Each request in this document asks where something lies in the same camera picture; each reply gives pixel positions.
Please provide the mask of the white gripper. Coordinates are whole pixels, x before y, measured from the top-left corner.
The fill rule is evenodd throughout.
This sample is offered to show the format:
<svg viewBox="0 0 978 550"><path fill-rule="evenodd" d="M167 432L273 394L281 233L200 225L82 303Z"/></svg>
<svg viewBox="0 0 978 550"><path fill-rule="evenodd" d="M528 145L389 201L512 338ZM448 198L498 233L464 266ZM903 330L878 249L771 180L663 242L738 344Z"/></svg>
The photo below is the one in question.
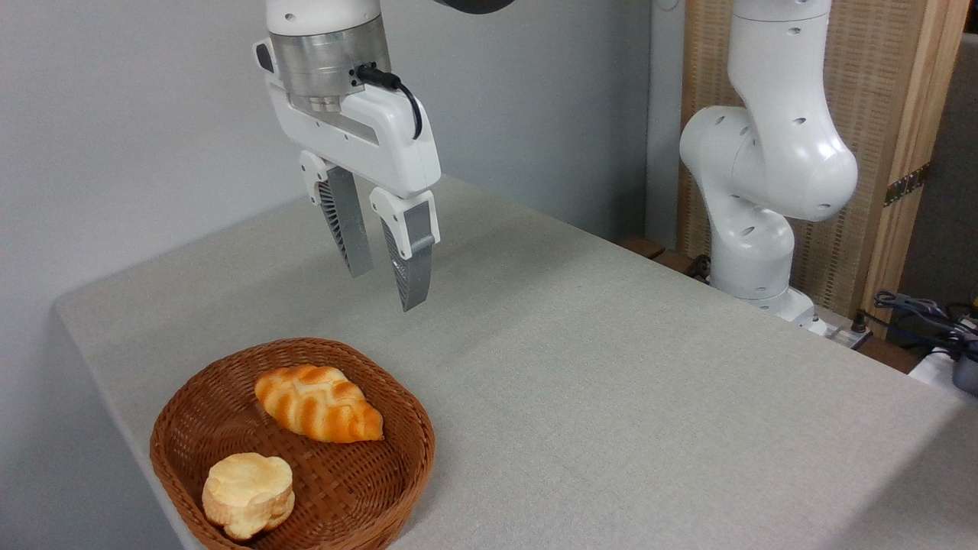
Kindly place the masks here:
<svg viewBox="0 0 978 550"><path fill-rule="evenodd" d="M384 188L371 192L371 208L381 219L402 309L415 309L429 295L432 248L441 241L427 190L440 181L442 167L427 115L415 137L412 105L401 93L367 85L342 98L339 111L314 112L278 77L264 80L284 134L304 149L309 198L353 278L374 267L354 174Z"/></svg>

